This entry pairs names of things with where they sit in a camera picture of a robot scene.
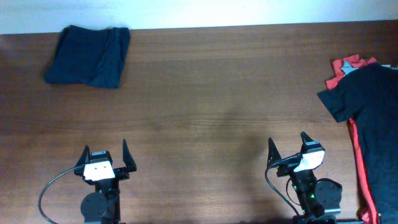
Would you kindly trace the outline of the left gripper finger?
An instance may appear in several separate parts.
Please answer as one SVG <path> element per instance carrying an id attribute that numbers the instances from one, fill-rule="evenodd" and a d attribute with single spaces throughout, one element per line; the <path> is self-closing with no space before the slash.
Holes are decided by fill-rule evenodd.
<path id="1" fill-rule="evenodd" d="M 90 161 L 90 148 L 88 145 L 86 145 L 80 158 L 78 159 L 75 165 L 74 174 L 83 174 L 85 164 L 88 163 L 89 161 Z"/>
<path id="2" fill-rule="evenodd" d="M 125 163 L 128 172 L 135 172 L 137 170 L 136 163 L 131 156 L 125 139 L 123 139 L 123 162 Z"/>

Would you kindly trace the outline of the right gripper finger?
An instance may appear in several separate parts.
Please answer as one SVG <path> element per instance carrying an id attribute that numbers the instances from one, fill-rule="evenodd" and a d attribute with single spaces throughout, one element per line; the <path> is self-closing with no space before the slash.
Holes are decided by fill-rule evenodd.
<path id="1" fill-rule="evenodd" d="M 273 169 L 280 165 L 282 158 L 272 138 L 268 139 L 268 150 L 267 168 Z"/>
<path id="2" fill-rule="evenodd" d="M 311 146 L 315 144 L 315 141 L 305 131 L 300 133 L 300 137 L 304 146 Z"/>

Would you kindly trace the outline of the black t-shirt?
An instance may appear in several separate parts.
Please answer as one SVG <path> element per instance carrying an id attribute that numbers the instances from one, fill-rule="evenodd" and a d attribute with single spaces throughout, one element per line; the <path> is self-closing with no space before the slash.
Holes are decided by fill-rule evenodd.
<path id="1" fill-rule="evenodd" d="M 354 120 L 376 210 L 397 223 L 397 70 L 369 64 L 318 97 L 336 122 Z"/>

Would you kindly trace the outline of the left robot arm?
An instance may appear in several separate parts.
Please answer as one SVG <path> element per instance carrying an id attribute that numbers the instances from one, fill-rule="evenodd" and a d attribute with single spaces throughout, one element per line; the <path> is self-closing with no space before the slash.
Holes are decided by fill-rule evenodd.
<path id="1" fill-rule="evenodd" d="M 125 140 L 122 153 L 124 166 L 119 168 L 113 167 L 109 151 L 91 153 L 88 146 L 77 161 L 74 174 L 95 187 L 95 191 L 81 202 L 80 211 L 85 223 L 114 224 L 121 221 L 119 183 L 128 180 L 130 173 L 137 170 Z"/>

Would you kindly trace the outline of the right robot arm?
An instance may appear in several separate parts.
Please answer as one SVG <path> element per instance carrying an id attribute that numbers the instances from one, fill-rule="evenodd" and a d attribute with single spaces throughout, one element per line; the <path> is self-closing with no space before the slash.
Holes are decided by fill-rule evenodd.
<path id="1" fill-rule="evenodd" d="M 302 140 L 300 151 L 285 158 L 281 157 L 273 139 L 269 138 L 267 167 L 264 172 L 270 188 L 295 212 L 292 222 L 298 224 L 361 223 L 361 220 L 336 218 L 341 213 L 342 185 L 328 178 L 315 177 L 313 171 L 323 164 L 325 148 L 304 131 L 300 133 L 300 137 Z M 268 177 L 271 169 L 277 170 L 278 177 L 289 177 L 287 183 L 292 184 L 302 214 L 299 214 L 290 202 L 290 197 L 282 195 L 271 183 Z"/>

